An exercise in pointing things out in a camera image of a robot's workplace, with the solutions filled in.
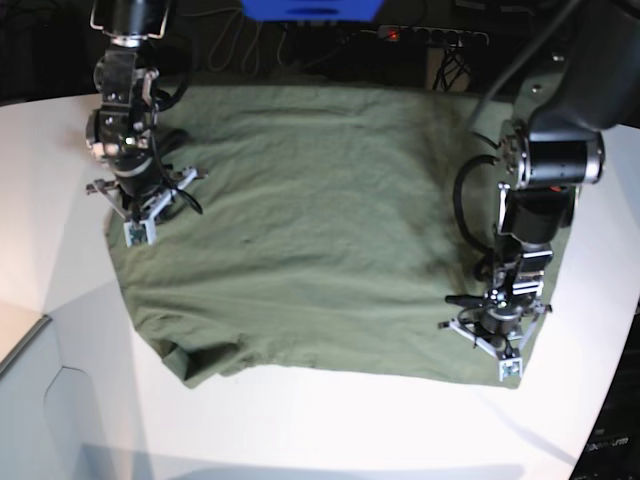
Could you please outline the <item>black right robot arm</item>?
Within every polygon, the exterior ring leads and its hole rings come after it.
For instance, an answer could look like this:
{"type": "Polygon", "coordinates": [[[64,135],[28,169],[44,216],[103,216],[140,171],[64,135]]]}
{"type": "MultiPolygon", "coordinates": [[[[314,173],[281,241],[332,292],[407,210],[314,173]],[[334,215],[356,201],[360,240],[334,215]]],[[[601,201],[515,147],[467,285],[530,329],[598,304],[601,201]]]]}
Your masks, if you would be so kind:
{"type": "Polygon", "coordinates": [[[157,85],[160,71],[152,61],[151,44],[165,36],[175,11],[173,1],[96,1],[91,10],[91,27],[104,34],[109,45],[94,69],[101,103],[87,121],[86,144],[114,178],[95,180],[86,192],[102,195],[134,225],[174,197],[196,213],[202,211],[185,190],[186,175],[173,172],[161,156],[162,147],[183,145],[187,133],[173,129],[163,140],[157,138],[160,113],[182,99],[195,73],[188,67],[172,93],[157,85]]]}

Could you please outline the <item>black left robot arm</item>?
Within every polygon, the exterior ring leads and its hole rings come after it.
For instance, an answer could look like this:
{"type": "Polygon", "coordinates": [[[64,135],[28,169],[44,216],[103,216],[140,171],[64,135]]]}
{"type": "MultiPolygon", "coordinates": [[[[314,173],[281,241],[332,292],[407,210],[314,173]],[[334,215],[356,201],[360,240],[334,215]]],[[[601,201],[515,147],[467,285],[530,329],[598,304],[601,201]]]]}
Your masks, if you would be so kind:
{"type": "Polygon", "coordinates": [[[494,81],[496,94],[539,53],[571,17],[579,21],[567,52],[552,53],[541,73],[521,88],[513,115],[502,126],[494,154],[469,159],[452,192],[464,240],[481,257],[480,296],[447,297],[460,307],[448,328],[498,360],[519,357],[531,336],[522,326],[550,311],[542,299],[552,241],[570,226],[579,189],[601,179],[602,134],[621,123],[639,92],[639,5],[635,1],[567,1],[494,81]],[[482,165],[503,165],[511,181],[499,185],[493,239],[470,232],[462,207],[467,176],[482,165]]]}

